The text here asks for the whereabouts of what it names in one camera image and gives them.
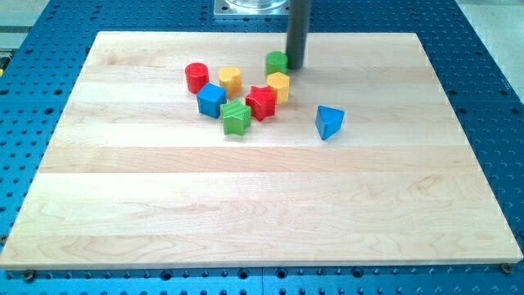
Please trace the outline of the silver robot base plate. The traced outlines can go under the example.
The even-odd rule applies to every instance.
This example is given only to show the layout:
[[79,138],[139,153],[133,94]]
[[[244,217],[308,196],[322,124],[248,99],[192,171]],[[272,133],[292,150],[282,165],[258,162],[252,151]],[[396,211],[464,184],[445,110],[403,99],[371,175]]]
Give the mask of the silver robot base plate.
[[216,16],[267,16],[286,15],[287,0],[214,0]]

